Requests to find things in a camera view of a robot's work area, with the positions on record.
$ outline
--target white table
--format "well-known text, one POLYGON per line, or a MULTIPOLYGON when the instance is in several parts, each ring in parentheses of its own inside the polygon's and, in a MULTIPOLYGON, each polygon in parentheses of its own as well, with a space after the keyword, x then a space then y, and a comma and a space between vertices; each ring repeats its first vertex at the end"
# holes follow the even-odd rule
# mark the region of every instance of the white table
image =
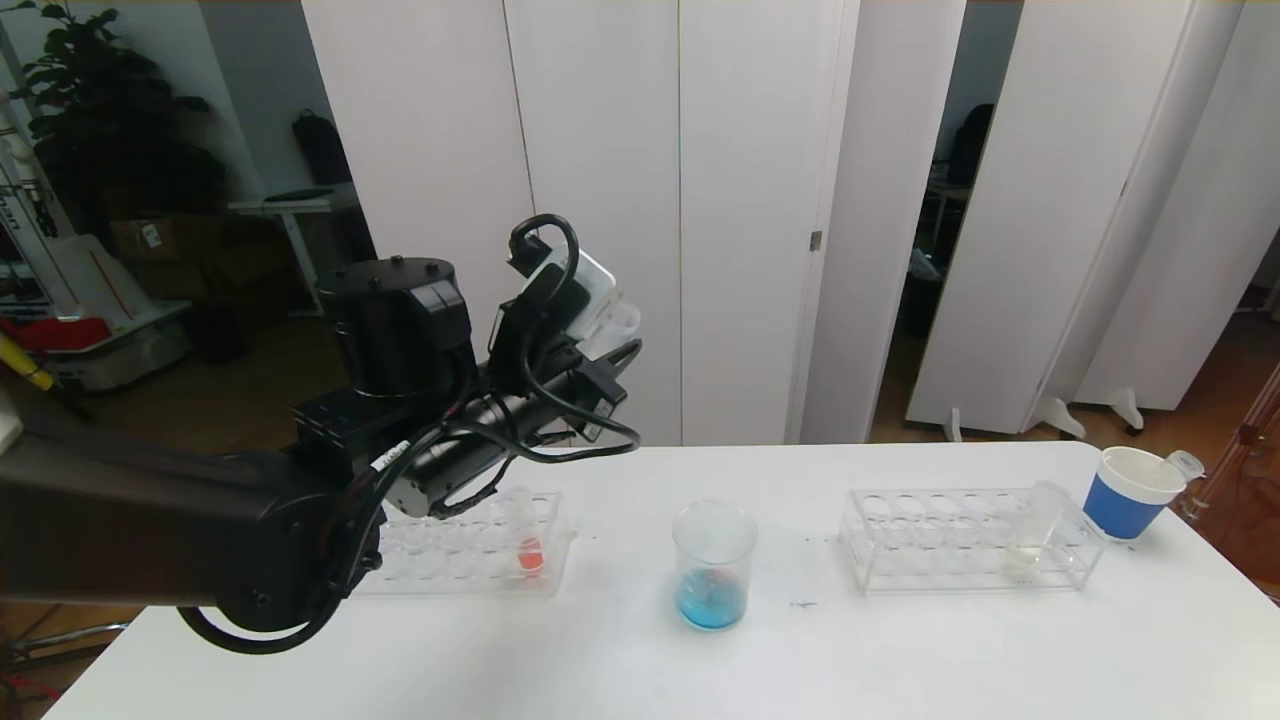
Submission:
POLYGON ((854 487, 1082 495, 1082 443, 652 448, 509 479, 564 493, 554 598, 355 600, 266 657, 150 609, 46 716, 671 719, 1280 717, 1280 612, 1164 512, 1083 592, 860 597, 835 533, 854 487), (750 609, 718 634, 671 602, 671 518, 700 497, 760 524, 750 609))
POLYGON ((307 250, 306 236, 302 234, 297 215, 335 213, 360 204, 353 183, 346 182, 323 187, 328 187, 333 192, 306 200, 268 201, 265 197, 259 197, 227 204, 228 210, 241 215, 279 215, 280 224, 284 225, 284 233, 289 236, 289 245, 293 246, 293 255, 298 260, 298 269, 302 270, 302 279, 307 283, 307 292, 311 293, 311 302, 315 304, 316 310, 320 309, 320 299, 316 297, 315 287, 317 278, 316 266, 311 261, 311 251, 307 250))

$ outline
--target plastic cup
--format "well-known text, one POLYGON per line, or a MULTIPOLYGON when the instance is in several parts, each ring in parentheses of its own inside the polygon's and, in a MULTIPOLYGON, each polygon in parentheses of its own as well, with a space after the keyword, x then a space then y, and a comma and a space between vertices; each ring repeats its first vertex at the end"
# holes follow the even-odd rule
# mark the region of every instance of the plastic cup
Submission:
POLYGON ((1103 450, 1084 514, 1114 539, 1137 538, 1187 488, 1192 479, 1188 475, 1194 471, 1187 457, 1190 455, 1181 451, 1165 460, 1134 447, 1103 450))
POLYGON ((699 500, 676 515, 676 609, 703 630, 732 628, 746 612, 751 551, 758 536, 745 510, 699 500))

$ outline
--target white room divider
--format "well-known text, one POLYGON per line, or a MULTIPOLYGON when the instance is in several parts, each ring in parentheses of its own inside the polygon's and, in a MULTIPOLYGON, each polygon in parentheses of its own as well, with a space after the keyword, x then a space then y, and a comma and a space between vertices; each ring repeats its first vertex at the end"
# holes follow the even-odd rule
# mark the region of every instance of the white room divider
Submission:
POLYGON ((375 245, 457 264, 477 350, 559 213, 644 315, 646 443, 799 434, 858 0, 303 6, 375 245))
POLYGON ((643 315, 618 419, 645 445, 681 443, 676 20, 676 0, 507 0, 534 208, 567 218, 643 315))
POLYGON ((829 220, 856 8, 680 3, 686 445, 787 439, 808 374, 810 246, 820 250, 813 233, 829 220))
POLYGON ((1192 0, 1028 3, 908 419, 1034 410, 1192 0))
POLYGON ((502 0, 303 0, 379 255, 444 258, 485 356, 524 282, 507 236, 532 214, 502 0))
POLYGON ((1248 3, 1151 242, 1076 400, 1171 410, 1280 227, 1280 6, 1248 3))
MULTIPOLYGON (((1156 104, 1151 127, 1147 128, 1147 137, 1111 218, 1102 249, 1093 261, 1070 328, 1041 389, 1037 413, 1032 414, 1028 425, 1052 419, 1051 414, 1061 410, 1062 401, 1078 397, 1076 391, 1082 387, 1085 370, 1129 287, 1151 231, 1187 156, 1235 32, 1240 6, 1240 3, 1192 3, 1181 42, 1165 81, 1165 90, 1156 104)), ((1125 407, 1128 398, 1123 391, 1117 391, 1111 393, 1106 404, 1125 407)))
POLYGON ((964 10, 859 12, 800 442, 870 432, 964 10))

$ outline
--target glass beaker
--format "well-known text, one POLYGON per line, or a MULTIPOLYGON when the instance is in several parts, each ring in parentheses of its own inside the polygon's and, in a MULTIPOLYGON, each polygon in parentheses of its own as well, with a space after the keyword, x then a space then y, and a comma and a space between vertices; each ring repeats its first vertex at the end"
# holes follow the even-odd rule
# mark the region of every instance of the glass beaker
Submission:
POLYGON ((755 520, 717 500, 699 500, 676 515, 676 607, 695 628, 731 628, 746 612, 755 520))

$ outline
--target robotic arm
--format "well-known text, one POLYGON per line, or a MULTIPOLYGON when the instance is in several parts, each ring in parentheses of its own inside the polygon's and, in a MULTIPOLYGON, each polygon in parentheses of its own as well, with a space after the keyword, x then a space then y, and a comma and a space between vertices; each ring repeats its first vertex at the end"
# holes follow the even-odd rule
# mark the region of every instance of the robotic arm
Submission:
POLYGON ((571 462, 635 450, 639 434, 611 415, 626 398, 616 378, 640 341, 596 359, 579 350, 618 301, 612 275, 556 215, 525 220, 509 246, 529 281, 502 305, 481 365, 449 263, 396 256, 321 278, 351 387, 296 407, 298 441, 283 451, 207 457, 0 415, 0 593, 175 605, 219 647, 280 652, 315 635, 380 565, 384 500, 448 518, 492 495, 516 456, 571 462), (563 232, 563 250, 538 237, 545 225, 563 232), (623 442, 539 452, 559 439, 541 434, 557 419, 589 439, 607 429, 623 442), (247 630, 297 630, 242 638, 197 606, 247 630))

